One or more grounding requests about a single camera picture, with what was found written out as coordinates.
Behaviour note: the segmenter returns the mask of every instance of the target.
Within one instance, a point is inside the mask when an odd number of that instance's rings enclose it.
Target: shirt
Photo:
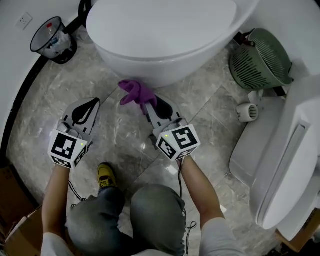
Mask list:
[[[41,256],[74,256],[67,243],[53,233],[43,235]],[[145,250],[136,256],[170,256],[158,250]],[[223,218],[209,220],[202,228],[199,256],[245,256]]]

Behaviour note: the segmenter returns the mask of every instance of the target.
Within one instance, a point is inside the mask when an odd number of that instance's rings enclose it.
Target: power outlet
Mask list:
[[[22,17],[18,20],[18,22],[15,24],[15,26],[21,30],[25,30],[25,28],[29,25],[29,23],[32,21],[32,17],[25,12]]]

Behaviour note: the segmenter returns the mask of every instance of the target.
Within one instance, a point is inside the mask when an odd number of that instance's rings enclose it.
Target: jeans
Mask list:
[[[71,208],[67,227],[74,245],[86,256],[130,256],[147,249],[173,256],[185,253],[185,202],[171,188],[147,185],[131,200],[133,238],[118,229],[125,205],[114,187]]]

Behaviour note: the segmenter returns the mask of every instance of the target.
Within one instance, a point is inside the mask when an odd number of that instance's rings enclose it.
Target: black trash can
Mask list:
[[[65,64],[75,55],[76,40],[65,32],[66,27],[60,17],[46,21],[35,33],[30,50],[47,57],[57,64]]]

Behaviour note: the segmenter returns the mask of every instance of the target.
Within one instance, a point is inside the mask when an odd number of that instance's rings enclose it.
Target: marble floor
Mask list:
[[[116,170],[120,188],[127,203],[120,216],[120,229],[132,235],[130,197],[145,184],[163,184],[179,191],[178,168],[155,150],[148,136],[151,125],[135,103],[120,106],[126,94],[118,88],[122,79],[109,70],[90,40],[80,28],[74,36],[78,50],[65,65],[49,61],[31,86],[12,129],[7,157],[22,180],[41,203],[54,164],[47,156],[50,134],[67,106],[79,99],[98,97],[101,102],[96,125],[92,130],[93,145],[70,180],[82,197],[97,195],[97,166],[110,162]],[[225,208],[225,217],[240,245],[249,256],[268,253],[278,242],[273,230],[257,226],[250,214],[249,189],[229,174],[229,159],[245,126],[238,121],[235,108],[248,102],[246,92],[233,80],[229,67],[230,43],[216,57],[170,87],[159,88],[158,94],[176,102],[194,125],[201,146],[193,158],[208,176]],[[185,184],[187,225],[199,223],[199,213]],[[68,205],[78,199],[69,191]],[[189,255],[199,253],[200,225],[190,234]]]

